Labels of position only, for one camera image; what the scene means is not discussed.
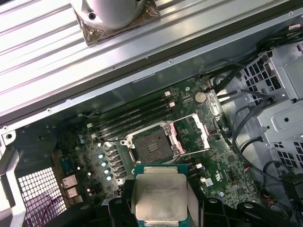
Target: metal bracket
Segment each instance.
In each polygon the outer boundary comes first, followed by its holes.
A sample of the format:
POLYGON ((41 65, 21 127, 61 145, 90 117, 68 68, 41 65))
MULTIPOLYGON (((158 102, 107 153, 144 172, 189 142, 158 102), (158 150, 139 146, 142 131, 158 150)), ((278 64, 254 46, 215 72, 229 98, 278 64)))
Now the metal bracket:
POLYGON ((16 135, 16 131, 13 130, 13 131, 10 131, 10 132, 7 132, 5 134, 2 135, 2 138, 3 138, 3 141, 4 141, 4 144, 7 146, 9 144, 11 144, 12 142, 15 141, 17 135, 16 135))

